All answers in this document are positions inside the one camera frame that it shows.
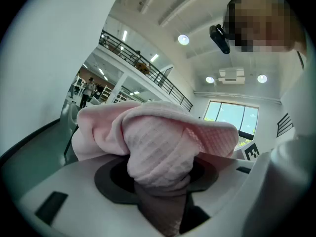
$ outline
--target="metal railing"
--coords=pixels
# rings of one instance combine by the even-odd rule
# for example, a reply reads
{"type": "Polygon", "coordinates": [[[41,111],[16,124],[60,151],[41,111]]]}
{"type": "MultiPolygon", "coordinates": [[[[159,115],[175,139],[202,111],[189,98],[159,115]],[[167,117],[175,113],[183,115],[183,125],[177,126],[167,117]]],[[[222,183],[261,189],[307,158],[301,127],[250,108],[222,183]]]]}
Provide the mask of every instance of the metal railing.
{"type": "Polygon", "coordinates": [[[289,114],[285,114],[283,118],[277,123],[277,134],[276,137],[281,136],[286,133],[289,129],[293,127],[292,120],[289,114]]]}
{"type": "Polygon", "coordinates": [[[140,51],[135,51],[122,40],[119,40],[118,38],[103,30],[99,39],[99,44],[112,51],[142,72],[151,81],[168,93],[173,99],[175,99],[182,107],[188,111],[191,110],[193,104],[181,93],[180,90],[178,90],[175,85],[173,85],[173,83],[163,73],[161,73],[147,59],[145,59],[140,54],[140,51]]]}

